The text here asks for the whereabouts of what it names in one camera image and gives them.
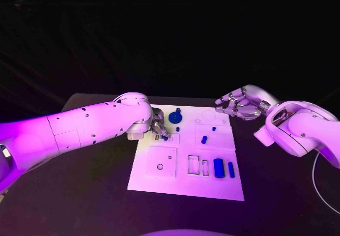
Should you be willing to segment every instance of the wire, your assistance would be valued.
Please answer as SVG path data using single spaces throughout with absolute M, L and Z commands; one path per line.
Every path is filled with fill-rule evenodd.
M 316 185 L 316 179 L 315 179 L 315 172 L 316 172 L 316 164 L 317 164 L 317 158 L 319 158 L 319 155 L 320 153 L 317 153 L 317 157 L 316 157 L 316 160 L 315 160 L 315 165 L 313 165 L 313 170 L 312 170 L 312 178 L 313 178 L 313 185 L 315 185 L 315 188 L 316 188 L 316 191 L 317 191 L 317 195 L 319 197 L 322 198 L 323 202 L 326 203 L 326 205 L 330 207 L 330 209 L 338 213 L 340 214 L 340 212 L 330 206 L 330 204 L 326 202 L 319 190 L 317 190 L 317 185 Z

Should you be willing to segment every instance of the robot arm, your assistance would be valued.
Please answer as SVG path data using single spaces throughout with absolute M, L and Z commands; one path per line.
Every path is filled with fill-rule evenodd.
M 0 193 L 32 168 L 51 158 L 94 145 L 127 132 L 130 140 L 143 139 L 153 130 L 169 136 L 163 112 L 150 106 L 147 96 L 126 93 L 113 102 L 0 124 Z
M 313 149 L 340 168 L 340 122 L 335 115 L 309 102 L 280 102 L 260 87 L 247 85 L 217 100 L 217 105 L 230 101 L 217 112 L 238 116 L 244 120 L 267 116 L 266 125 L 255 137 L 266 146 L 277 143 L 294 156 L 304 156 Z

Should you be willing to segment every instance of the small blue piece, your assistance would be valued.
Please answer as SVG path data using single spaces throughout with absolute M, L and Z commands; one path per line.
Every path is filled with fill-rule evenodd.
M 214 169 L 215 169 L 215 177 L 225 178 L 224 160 L 221 158 L 214 160 Z
M 235 178 L 232 162 L 228 162 L 231 178 Z
M 165 135 L 162 135 L 162 139 L 165 139 L 165 141 L 169 139 Z
M 182 122 L 182 114 L 181 114 L 181 108 L 176 109 L 176 112 L 172 112 L 169 114 L 169 121 L 173 124 L 179 124 Z
M 204 144 L 207 144 L 207 142 L 208 142 L 208 136 L 204 136 L 204 138 L 202 138 L 202 141 L 201 141 Z

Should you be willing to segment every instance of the table surface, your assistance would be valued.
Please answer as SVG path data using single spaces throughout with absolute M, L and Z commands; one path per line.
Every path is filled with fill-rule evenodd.
M 64 111 L 114 100 L 75 94 Z M 150 97 L 150 103 L 214 107 L 214 99 Z M 139 141 L 127 134 L 54 158 L 25 174 L 0 203 L 0 235 L 137 236 L 169 229 L 231 235 L 339 235 L 340 215 L 312 182 L 317 152 L 299 158 L 254 132 L 264 118 L 231 118 L 245 201 L 127 190 Z M 322 195 L 340 209 L 340 170 L 319 158 Z

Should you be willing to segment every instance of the black curtain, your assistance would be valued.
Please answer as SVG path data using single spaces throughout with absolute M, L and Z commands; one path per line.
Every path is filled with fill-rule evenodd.
M 77 92 L 218 98 L 247 84 L 336 115 L 339 13 L 257 1 L 0 3 L 0 121 Z

